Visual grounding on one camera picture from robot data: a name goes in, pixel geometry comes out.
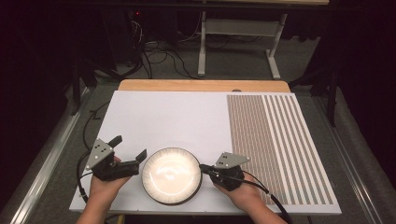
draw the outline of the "striped pattern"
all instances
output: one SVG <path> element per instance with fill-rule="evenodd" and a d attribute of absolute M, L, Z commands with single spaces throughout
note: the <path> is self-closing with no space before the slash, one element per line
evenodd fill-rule
<path fill-rule="evenodd" d="M 294 94 L 228 95 L 227 103 L 233 153 L 251 158 L 244 170 L 283 204 L 335 202 Z"/>

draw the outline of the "round plate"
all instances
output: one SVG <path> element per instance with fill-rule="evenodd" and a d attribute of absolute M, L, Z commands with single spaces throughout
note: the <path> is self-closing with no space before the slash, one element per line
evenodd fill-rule
<path fill-rule="evenodd" d="M 177 205 L 192 198 L 201 186 L 198 160 L 187 150 L 167 147 L 151 155 L 142 172 L 148 195 L 167 205 Z"/>

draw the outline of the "person's right hand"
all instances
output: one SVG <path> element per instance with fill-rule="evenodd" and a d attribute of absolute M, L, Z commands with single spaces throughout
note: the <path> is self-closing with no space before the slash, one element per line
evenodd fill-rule
<path fill-rule="evenodd" d="M 251 175 L 245 174 L 245 180 L 255 182 Z M 249 184 L 242 183 L 242 185 L 233 191 L 228 191 L 223 187 L 214 184 L 221 192 L 226 194 L 233 204 L 239 209 L 248 213 L 251 207 L 263 206 L 265 202 L 262 201 L 260 190 Z"/>

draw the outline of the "plate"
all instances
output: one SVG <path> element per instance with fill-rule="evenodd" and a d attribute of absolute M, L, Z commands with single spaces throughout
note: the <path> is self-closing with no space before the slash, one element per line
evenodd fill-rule
<path fill-rule="evenodd" d="M 141 176 L 146 193 L 166 205 L 188 201 L 202 182 L 198 160 L 179 147 L 167 147 L 151 155 Z"/>

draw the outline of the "gray carpet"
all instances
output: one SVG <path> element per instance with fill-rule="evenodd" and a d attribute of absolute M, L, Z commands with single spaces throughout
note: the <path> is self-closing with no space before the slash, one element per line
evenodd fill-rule
<path fill-rule="evenodd" d="M 263 58 L 264 48 L 262 46 L 268 44 L 267 40 L 255 42 L 235 40 L 230 42 L 222 49 L 216 49 L 217 46 L 221 46 L 223 43 L 220 40 L 209 42 L 209 46 L 214 48 L 207 50 L 207 79 L 271 79 L 267 61 Z M 290 81 L 303 74 L 316 44 L 317 41 L 300 43 L 295 39 L 281 41 L 276 52 L 276 61 L 282 79 Z M 150 48 L 152 51 L 160 51 L 159 49 L 153 49 L 153 47 L 155 47 L 155 44 Z M 162 46 L 162 48 L 169 49 L 171 47 Z M 192 76 L 196 76 L 198 46 L 179 45 L 175 48 L 175 51 L 183 59 L 188 72 Z M 150 55 L 151 52 L 147 53 L 152 63 L 158 62 L 158 64 L 151 65 L 153 77 L 186 78 L 175 71 L 176 67 L 180 73 L 186 75 L 182 69 L 181 60 L 172 51 L 168 52 L 174 56 L 176 65 L 174 65 L 170 56 L 162 62 L 165 56 L 163 53 L 157 52 L 152 55 Z M 120 64 L 119 72 L 124 72 L 127 69 L 126 66 Z M 129 76 L 129 78 L 147 78 L 147 72 L 142 68 L 136 74 Z M 112 93 L 117 87 L 117 82 L 99 79 L 99 85 L 93 91 L 89 102 L 82 108 L 78 124 L 65 146 L 64 153 L 53 171 L 43 195 L 28 219 L 28 223 L 74 223 L 78 219 L 79 214 L 70 212 L 68 207 L 77 186 L 75 177 L 77 161 L 80 155 L 86 150 L 82 140 L 83 129 L 91 115 L 90 110 L 95 110 L 110 100 Z M 370 223 L 350 184 L 345 167 L 340 161 L 336 148 L 337 145 L 334 143 L 327 121 L 323 119 L 323 112 L 318 107 L 318 104 L 316 104 L 317 99 L 310 96 L 307 87 L 296 88 L 294 91 L 296 92 L 308 128 L 317 146 L 325 170 L 332 181 L 335 195 L 343 212 L 340 216 L 312 217 L 312 222 L 325 224 Z M 361 137 L 354 119 L 348 112 L 347 104 L 342 94 L 337 95 L 337 103 L 335 111 L 337 127 L 335 129 L 339 132 L 343 144 L 353 159 L 367 190 L 373 196 L 373 202 L 383 222 L 396 223 L 395 190 L 380 169 L 370 148 L 367 147 L 364 139 Z M 106 106 L 98 112 L 97 117 L 103 118 L 105 114 Z M 89 144 L 95 139 L 101 122 L 102 119 L 93 119 L 89 122 L 85 136 Z M 54 136 L 51 139 L 55 138 L 57 132 L 59 130 L 54 131 Z M 28 174 L 21 182 L 19 188 L 16 189 L 7 207 L 3 210 L 0 216 L 0 223 L 9 223 L 13 218 L 24 195 L 30 188 L 40 165 L 46 159 L 51 146 L 51 141 L 48 141 L 35 159 Z M 295 223 L 308 223 L 308 219 L 305 216 L 297 216 L 293 217 L 293 219 Z"/>

